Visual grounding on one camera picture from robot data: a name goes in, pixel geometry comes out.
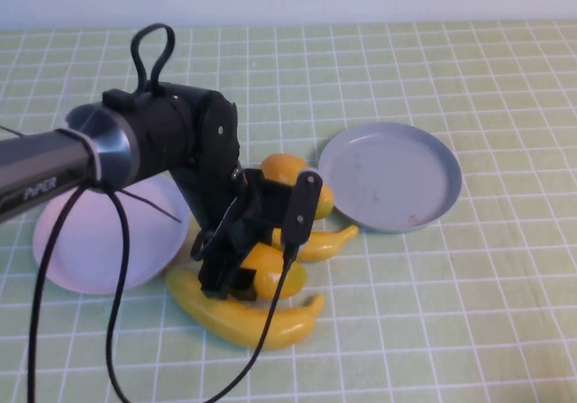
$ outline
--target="black loop handle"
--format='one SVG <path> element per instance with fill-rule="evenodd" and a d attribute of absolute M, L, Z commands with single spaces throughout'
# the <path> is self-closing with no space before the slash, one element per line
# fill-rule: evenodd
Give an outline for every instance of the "black loop handle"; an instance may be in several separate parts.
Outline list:
<path fill-rule="evenodd" d="M 159 94 L 163 91 L 162 87 L 159 86 L 159 76 L 162 72 L 162 69 L 166 65 L 166 62 L 169 61 L 172 52 L 174 51 L 174 46 L 176 42 L 176 36 L 174 34 L 174 30 L 166 24 L 163 23 L 155 23 L 149 26 L 146 26 L 144 29 L 138 31 L 134 37 L 133 41 L 130 44 L 130 52 L 133 56 L 134 66 L 136 67 L 136 74 L 138 76 L 138 87 L 134 91 L 134 94 L 140 94 L 146 90 L 147 85 L 147 78 L 146 78 L 146 68 L 142 63 L 141 55 L 139 53 L 139 47 L 141 44 L 142 39 L 158 29 L 166 30 L 167 34 L 167 41 L 166 46 L 164 47 L 164 51 L 161 53 L 159 58 L 156 60 L 156 63 L 152 67 L 151 73 L 151 91 L 152 93 Z"/>

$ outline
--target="yellow banana pepper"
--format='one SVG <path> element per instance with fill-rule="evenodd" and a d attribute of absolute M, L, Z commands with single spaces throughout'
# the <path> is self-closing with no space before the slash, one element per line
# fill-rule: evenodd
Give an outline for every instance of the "yellow banana pepper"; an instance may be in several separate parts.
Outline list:
<path fill-rule="evenodd" d="M 252 349 L 256 347 L 268 309 L 248 307 L 235 300 L 207 298 L 200 289 L 197 275 L 190 270 L 169 269 L 166 279 L 176 302 L 206 329 L 230 343 Z M 278 308 L 263 349 L 281 349 L 305 340 L 313 333 L 324 304 L 325 298 L 319 293 L 307 306 Z"/>
<path fill-rule="evenodd" d="M 262 174 L 266 179 L 276 180 L 287 185 L 295 185 L 298 174 L 309 167 L 305 160 L 288 153 L 273 153 L 265 158 L 260 165 Z M 333 207 L 333 191 L 323 179 L 323 187 L 316 206 L 315 219 L 320 220 L 329 216 L 333 211 Z"/>
<path fill-rule="evenodd" d="M 300 247 L 298 261 L 323 261 L 335 256 L 346 243 L 351 241 L 359 232 L 356 225 L 350 225 L 340 232 L 313 231 L 308 242 Z M 272 232 L 272 245 L 281 248 L 280 229 Z"/>

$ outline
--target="yellow pepper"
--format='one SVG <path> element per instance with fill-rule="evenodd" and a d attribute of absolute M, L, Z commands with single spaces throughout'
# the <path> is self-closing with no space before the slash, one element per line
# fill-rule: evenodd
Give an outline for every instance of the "yellow pepper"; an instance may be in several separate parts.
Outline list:
<path fill-rule="evenodd" d="M 288 153 L 273 153 L 265 158 L 260 169 L 266 179 L 276 180 L 287 185 L 295 185 L 298 174 L 310 166 L 303 159 Z M 331 188 L 323 179 L 321 195 L 316 206 L 315 219 L 320 220 L 331 214 L 334 207 L 334 195 Z"/>
<path fill-rule="evenodd" d="M 282 252 L 264 243 L 257 243 L 241 267 L 256 270 L 253 283 L 257 297 L 272 301 L 282 272 Z M 306 283 L 307 271 L 300 264 L 293 263 L 280 290 L 280 299 L 296 295 Z"/>
<path fill-rule="evenodd" d="M 313 231 L 308 242 L 300 247 L 297 260 L 323 261 L 329 259 L 341 251 L 344 245 L 351 241 L 358 232 L 359 228 L 356 225 L 350 225 L 340 232 Z M 272 246 L 281 248 L 280 235 L 280 229 L 273 230 Z"/>
<path fill-rule="evenodd" d="M 176 302 L 206 329 L 230 343 L 256 347 L 268 309 L 248 307 L 236 300 L 207 298 L 197 275 L 190 270 L 171 268 L 166 279 Z M 307 306 L 277 308 L 263 349 L 281 349 L 305 340 L 313 333 L 324 304 L 325 298 L 319 293 Z"/>

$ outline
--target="gray plate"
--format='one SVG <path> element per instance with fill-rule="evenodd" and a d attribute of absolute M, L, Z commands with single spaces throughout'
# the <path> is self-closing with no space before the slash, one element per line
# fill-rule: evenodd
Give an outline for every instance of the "gray plate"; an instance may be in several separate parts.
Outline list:
<path fill-rule="evenodd" d="M 323 150 L 318 171 L 333 190 L 336 209 L 358 225 L 387 233 L 433 223 L 454 205 L 463 182 L 459 162 L 443 142 L 389 122 L 337 134 Z"/>

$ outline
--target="table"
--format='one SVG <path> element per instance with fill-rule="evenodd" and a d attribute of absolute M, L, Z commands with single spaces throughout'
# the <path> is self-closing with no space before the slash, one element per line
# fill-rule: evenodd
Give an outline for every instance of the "table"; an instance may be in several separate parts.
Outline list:
<path fill-rule="evenodd" d="M 0 32 L 0 124 L 46 131 L 103 90 L 134 90 L 135 31 Z M 142 42 L 149 71 L 162 47 L 161 32 Z M 343 128 L 378 120 L 433 133 L 463 169 L 440 222 L 361 231 L 307 265 L 292 302 L 325 294 L 314 334 L 263 354 L 223 401 L 577 401 L 577 21 L 177 29 L 161 79 L 236 102 L 243 165 L 278 151 L 315 164 Z M 0 225 L 7 402 L 25 399 L 40 211 Z M 111 298 L 48 283 L 44 299 L 39 401 L 117 401 L 104 359 Z M 132 401 L 209 398 L 251 354 L 184 314 L 162 278 L 126 292 L 117 330 Z"/>

